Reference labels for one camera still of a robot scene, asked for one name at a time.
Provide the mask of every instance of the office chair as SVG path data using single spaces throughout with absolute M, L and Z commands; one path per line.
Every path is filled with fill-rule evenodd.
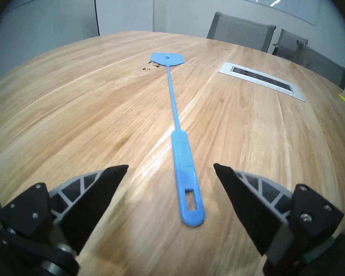
M 345 68 L 319 52 L 298 42 L 293 62 L 325 77 L 341 89 L 345 89 Z
M 275 25 L 265 25 L 216 12 L 207 38 L 267 52 Z
M 280 37 L 278 38 L 278 42 L 274 44 L 275 49 L 273 50 L 272 55 L 281 57 L 289 61 L 293 61 L 295 51 L 297 50 L 298 46 L 297 41 L 303 42 L 305 45 L 308 45 L 307 39 L 288 32 L 282 28 Z

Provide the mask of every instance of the power outlet strip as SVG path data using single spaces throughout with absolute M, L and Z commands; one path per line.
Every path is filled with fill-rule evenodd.
M 228 62 L 225 62 L 219 72 L 265 86 L 305 102 L 297 86 L 271 75 Z

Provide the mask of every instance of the wood grain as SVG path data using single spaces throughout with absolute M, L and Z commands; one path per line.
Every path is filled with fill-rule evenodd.
M 172 67 L 206 211 L 180 219 L 165 67 L 152 52 L 180 53 Z M 306 103 L 218 73 L 224 62 L 296 84 Z M 156 32 L 79 41 L 0 79 L 0 199 L 37 182 L 51 190 L 79 174 L 128 164 L 78 256 L 80 275 L 261 275 L 261 258 L 236 217 L 213 163 L 293 190 L 305 183 L 345 213 L 345 103 L 323 77 L 279 57 L 226 42 Z M 345 217 L 337 232 L 345 230 Z

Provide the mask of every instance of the white wall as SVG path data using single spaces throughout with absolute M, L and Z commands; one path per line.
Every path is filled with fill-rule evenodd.
M 100 35 L 153 28 L 153 0 L 96 0 Z
M 0 76 L 44 52 L 94 36 L 94 0 L 30 1 L 1 18 Z
M 308 38 L 308 46 L 345 67 L 345 20 L 331 0 L 320 0 L 313 26 L 271 7 L 244 0 L 154 0 L 153 30 L 207 37 L 215 12 L 263 24 L 274 24 L 271 44 L 284 28 Z

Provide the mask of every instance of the fly swatter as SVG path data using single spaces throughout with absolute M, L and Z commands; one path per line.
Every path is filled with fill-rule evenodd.
M 180 129 L 169 68 L 170 66 L 184 63 L 184 57 L 177 53 L 152 53 L 151 61 L 167 66 L 167 78 L 169 81 L 170 98 L 171 105 L 173 106 L 175 123 L 175 130 L 171 133 L 171 143 L 173 146 L 175 178 L 178 189 L 181 219 L 188 226 L 199 226 L 205 220 L 205 209 L 203 208 L 201 192 L 199 191 L 188 135 L 184 130 Z M 188 210 L 185 197 L 187 192 L 193 192 L 196 210 Z

